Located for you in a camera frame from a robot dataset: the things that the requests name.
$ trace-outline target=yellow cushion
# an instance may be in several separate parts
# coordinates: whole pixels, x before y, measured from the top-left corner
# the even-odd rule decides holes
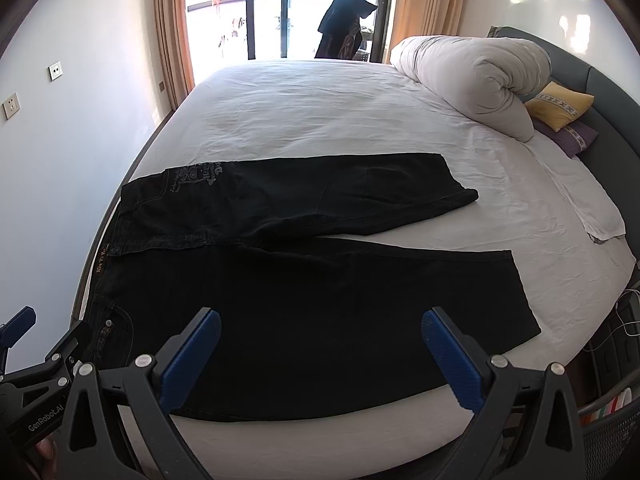
[[[585,113],[593,99],[592,95],[574,92],[551,82],[525,106],[531,117],[557,132]]]

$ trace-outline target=sliding glass door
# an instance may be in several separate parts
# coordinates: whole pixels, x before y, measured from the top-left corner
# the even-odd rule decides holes
[[[382,44],[388,0],[368,0],[378,11],[362,20],[359,60],[374,60]],[[196,81],[222,66],[248,59],[311,59],[319,23],[332,0],[186,0]]]

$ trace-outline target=black garment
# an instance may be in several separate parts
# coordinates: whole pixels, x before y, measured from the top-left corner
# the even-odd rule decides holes
[[[420,336],[428,308],[442,306],[489,352],[540,332],[510,252],[315,236],[370,234],[477,196],[429,153],[209,163],[140,178],[123,188],[98,258],[85,359],[117,367],[154,353],[210,306],[222,338],[182,415],[314,418],[440,386]]]
[[[362,43],[360,18],[376,9],[367,0],[333,0],[318,27],[322,38],[316,58],[353,59]]]

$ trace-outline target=mattress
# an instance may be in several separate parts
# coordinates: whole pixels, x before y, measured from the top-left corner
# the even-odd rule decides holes
[[[628,282],[635,258],[625,239],[595,244],[535,152],[466,118],[391,66],[278,60],[216,72],[169,120],[134,178],[205,161],[395,152],[441,153],[479,199],[438,218],[351,238],[511,250],[542,333],[507,357],[539,369],[569,362]],[[595,179],[582,184],[602,192]],[[123,414],[148,465],[132,417]],[[174,422],[214,478],[316,480],[357,478],[414,460],[459,436],[470,418],[443,386],[315,420]]]

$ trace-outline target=blue rubber tip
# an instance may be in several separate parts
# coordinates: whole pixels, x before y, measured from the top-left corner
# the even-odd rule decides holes
[[[211,310],[169,363],[162,376],[161,394],[158,399],[165,413],[180,408],[187,400],[220,340],[221,331],[220,315]]]
[[[422,339],[460,406],[479,412],[484,404],[482,376],[453,334],[431,310],[422,316]]]
[[[36,324],[36,311],[26,306],[0,329],[0,348],[11,348]]]

